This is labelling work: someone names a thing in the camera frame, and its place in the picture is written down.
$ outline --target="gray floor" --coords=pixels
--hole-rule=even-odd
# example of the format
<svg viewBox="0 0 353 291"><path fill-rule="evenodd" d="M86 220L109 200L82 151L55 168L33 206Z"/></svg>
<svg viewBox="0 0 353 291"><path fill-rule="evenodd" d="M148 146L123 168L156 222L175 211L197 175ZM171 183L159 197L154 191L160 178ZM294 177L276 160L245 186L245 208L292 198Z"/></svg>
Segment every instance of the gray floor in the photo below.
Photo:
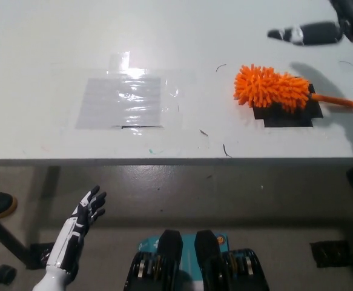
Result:
<svg viewBox="0 0 353 291"><path fill-rule="evenodd" d="M353 246L353 191L343 166L0 167L0 191L18 197L3 219L25 244L54 241L95 184L107 213L90 230L68 290L123 289L137 243L164 228L226 232L231 249L258 254L272 291L353 290L353 269L317 269L309 243L346 238ZM0 290L31 290L43 270L25 270L0 245L0 264L18 268Z"/></svg>

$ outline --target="robot finger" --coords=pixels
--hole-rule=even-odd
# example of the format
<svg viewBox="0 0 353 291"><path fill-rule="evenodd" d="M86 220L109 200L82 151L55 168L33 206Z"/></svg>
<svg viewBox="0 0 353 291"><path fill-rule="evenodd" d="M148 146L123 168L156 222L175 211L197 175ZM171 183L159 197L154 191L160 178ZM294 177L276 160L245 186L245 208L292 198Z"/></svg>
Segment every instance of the robot finger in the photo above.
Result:
<svg viewBox="0 0 353 291"><path fill-rule="evenodd" d="M102 192L100 195L93 197L89 204L90 212L95 212L98 208L105 204L106 192Z"/></svg>
<svg viewBox="0 0 353 291"><path fill-rule="evenodd" d="M95 196L95 194L98 193L98 191L99 191L99 186L97 185L96 187L91 189L89 192L87 192L85 197L83 197L82 200L81 200L81 205L84 206L84 207L88 206L89 203L91 202L91 200L93 199L93 197Z"/></svg>
<svg viewBox="0 0 353 291"><path fill-rule="evenodd" d="M100 217L101 215L105 214L105 209L99 209L97 210L91 217L90 217L90 224L94 223L98 217Z"/></svg>

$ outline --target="white table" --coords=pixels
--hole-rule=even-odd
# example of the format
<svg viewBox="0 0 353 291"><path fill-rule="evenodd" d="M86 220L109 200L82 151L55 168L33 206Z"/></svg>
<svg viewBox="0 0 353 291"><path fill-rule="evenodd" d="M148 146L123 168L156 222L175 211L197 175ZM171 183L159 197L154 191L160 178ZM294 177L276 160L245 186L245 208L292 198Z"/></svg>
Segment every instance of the white table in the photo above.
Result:
<svg viewBox="0 0 353 291"><path fill-rule="evenodd" d="M0 0L0 164L351 159L352 112L322 105L313 128L266 129L233 100L238 69L252 63L353 99L347 39L304 48L266 37L329 19L336 14L325 0ZM162 114L162 129L76 128L87 79L122 52L129 68L173 76L179 111Z"/></svg>

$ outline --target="orange handle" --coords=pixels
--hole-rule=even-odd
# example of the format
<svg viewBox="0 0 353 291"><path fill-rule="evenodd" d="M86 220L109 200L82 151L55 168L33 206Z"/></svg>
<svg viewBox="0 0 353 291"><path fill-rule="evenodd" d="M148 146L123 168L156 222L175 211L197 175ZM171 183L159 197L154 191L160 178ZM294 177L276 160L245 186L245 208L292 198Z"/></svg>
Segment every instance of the orange handle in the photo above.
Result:
<svg viewBox="0 0 353 291"><path fill-rule="evenodd" d="M353 108L353 101L319 94L311 94L311 99Z"/></svg>

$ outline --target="robotic hand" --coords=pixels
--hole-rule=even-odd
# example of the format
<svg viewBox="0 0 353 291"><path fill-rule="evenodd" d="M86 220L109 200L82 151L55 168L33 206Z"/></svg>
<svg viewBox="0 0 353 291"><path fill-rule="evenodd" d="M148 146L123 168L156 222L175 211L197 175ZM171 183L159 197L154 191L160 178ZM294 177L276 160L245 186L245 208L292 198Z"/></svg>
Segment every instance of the robotic hand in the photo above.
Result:
<svg viewBox="0 0 353 291"><path fill-rule="evenodd" d="M273 29L268 37L295 45L337 44L345 35L353 42L353 0L330 0L338 21L324 21L286 29Z"/></svg>
<svg viewBox="0 0 353 291"><path fill-rule="evenodd" d="M90 226L105 213L106 193L90 190L66 220L48 257L46 274L33 291L64 291L76 277L84 238Z"/></svg>

